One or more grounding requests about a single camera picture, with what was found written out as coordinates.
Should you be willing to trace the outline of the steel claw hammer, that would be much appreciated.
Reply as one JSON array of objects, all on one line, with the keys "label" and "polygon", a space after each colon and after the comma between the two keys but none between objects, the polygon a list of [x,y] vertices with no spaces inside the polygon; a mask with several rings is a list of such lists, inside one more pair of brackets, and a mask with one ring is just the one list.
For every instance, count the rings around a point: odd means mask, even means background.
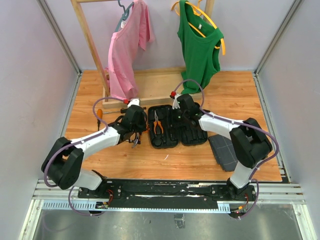
[{"label": "steel claw hammer", "polygon": [[134,138],[128,140],[128,142],[129,142],[130,144],[132,144],[132,146],[131,146],[132,148],[135,148],[137,145],[140,145],[140,144],[141,144],[141,136],[142,136],[141,133],[136,132],[136,133],[134,134]]}]

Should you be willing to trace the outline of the orange handled pliers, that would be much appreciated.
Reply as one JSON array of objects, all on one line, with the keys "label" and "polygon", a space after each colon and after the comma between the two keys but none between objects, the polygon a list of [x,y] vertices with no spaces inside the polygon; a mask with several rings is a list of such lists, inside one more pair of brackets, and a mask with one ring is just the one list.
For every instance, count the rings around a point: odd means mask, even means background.
[{"label": "orange handled pliers", "polygon": [[159,133],[161,134],[161,136],[164,136],[164,129],[163,129],[162,123],[161,123],[161,121],[159,120],[157,111],[155,110],[155,111],[154,111],[154,122],[153,122],[153,133],[154,133],[155,135],[158,135],[157,129],[160,130]]}]

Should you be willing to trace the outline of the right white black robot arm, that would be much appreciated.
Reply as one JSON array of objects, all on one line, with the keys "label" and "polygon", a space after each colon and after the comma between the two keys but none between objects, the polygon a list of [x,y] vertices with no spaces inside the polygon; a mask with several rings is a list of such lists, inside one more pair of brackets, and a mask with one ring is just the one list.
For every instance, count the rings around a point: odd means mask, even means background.
[{"label": "right white black robot arm", "polygon": [[181,120],[192,128],[213,132],[229,139],[238,160],[227,180],[226,193],[232,200],[240,199],[254,174],[254,169],[267,159],[273,150],[267,132],[254,118],[235,120],[205,111],[189,94],[172,92],[173,109],[181,113]]}]

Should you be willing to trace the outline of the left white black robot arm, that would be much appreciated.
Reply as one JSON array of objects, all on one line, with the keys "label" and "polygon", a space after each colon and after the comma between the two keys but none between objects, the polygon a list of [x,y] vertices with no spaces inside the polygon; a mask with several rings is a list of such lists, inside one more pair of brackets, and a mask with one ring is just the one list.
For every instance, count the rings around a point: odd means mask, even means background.
[{"label": "left white black robot arm", "polygon": [[144,108],[131,105],[124,115],[102,130],[73,140],[60,137],[41,166],[44,179],[54,182],[45,183],[51,188],[59,187],[62,190],[85,188],[96,198],[103,197],[107,193],[107,185],[103,182],[106,178],[95,170],[83,169],[83,161],[103,149],[129,142],[132,135],[139,135],[147,129],[146,121]]}]

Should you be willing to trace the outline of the black plastic tool case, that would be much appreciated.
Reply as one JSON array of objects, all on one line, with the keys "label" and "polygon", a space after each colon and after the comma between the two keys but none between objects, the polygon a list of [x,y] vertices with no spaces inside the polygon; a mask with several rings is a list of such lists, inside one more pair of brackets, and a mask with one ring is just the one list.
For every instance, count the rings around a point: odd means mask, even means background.
[{"label": "black plastic tool case", "polygon": [[[154,111],[157,112],[158,119],[161,121],[164,130],[163,136],[161,136],[159,129],[157,129],[158,135],[154,134]],[[183,122],[177,122],[175,110],[169,104],[151,106],[147,111],[147,116],[148,136],[155,149],[174,148],[179,143],[184,146],[201,145],[208,140],[206,131],[192,128]]]}]

